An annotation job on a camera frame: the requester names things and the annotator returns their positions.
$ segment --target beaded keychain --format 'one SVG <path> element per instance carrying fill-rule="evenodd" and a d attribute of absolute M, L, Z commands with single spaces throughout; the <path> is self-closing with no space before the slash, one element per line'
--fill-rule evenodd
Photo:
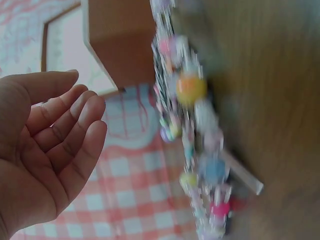
<path fill-rule="evenodd" d="M 180 184 L 190 197 L 198 238 L 219 239 L 226 233 L 232 192 L 226 183 L 230 169 L 220 159 L 224 136 L 207 99 L 207 81 L 197 54 L 185 36 L 174 35 L 171 10 L 175 2 L 150 0 L 150 4 L 156 22 L 152 50 L 160 134 L 167 143 L 182 138 L 185 172 Z"/>

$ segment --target white stick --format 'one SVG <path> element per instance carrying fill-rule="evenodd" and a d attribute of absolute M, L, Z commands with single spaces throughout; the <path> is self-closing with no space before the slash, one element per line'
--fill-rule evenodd
<path fill-rule="evenodd" d="M 250 190 L 252 190 L 256 195 L 259 195 L 264 188 L 264 184 L 245 169 L 239 161 L 225 149 L 223 149 L 220 154 L 221 158 L 225 161 L 225 164 L 230 167 L 231 171 L 240 178 L 240 180 L 242 180 Z"/>

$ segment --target wooden surface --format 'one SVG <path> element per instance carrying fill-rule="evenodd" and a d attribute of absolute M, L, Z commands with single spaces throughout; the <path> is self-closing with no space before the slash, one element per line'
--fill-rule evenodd
<path fill-rule="evenodd" d="M 147 0 L 82 0 L 87 41 L 116 86 L 155 83 L 155 22 Z"/>
<path fill-rule="evenodd" d="M 320 0 L 202 1 L 226 142 L 265 185 L 234 239 L 318 239 Z"/>

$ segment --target hand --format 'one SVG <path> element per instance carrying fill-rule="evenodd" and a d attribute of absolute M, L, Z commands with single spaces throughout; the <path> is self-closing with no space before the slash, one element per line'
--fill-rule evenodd
<path fill-rule="evenodd" d="M 0 79 L 0 239 L 54 220 L 97 163 L 105 101 L 72 87 L 77 79 L 75 70 Z"/>

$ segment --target pink patterned fabric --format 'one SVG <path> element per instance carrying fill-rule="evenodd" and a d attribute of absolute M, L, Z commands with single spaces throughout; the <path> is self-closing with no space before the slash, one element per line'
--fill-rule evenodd
<path fill-rule="evenodd" d="M 74 0 L 0 0 L 0 77 L 40 70 L 43 23 Z M 164 145 L 146 85 L 106 100 L 104 149 L 80 195 L 54 221 L 14 240 L 194 240 L 179 186 L 184 151 Z"/>

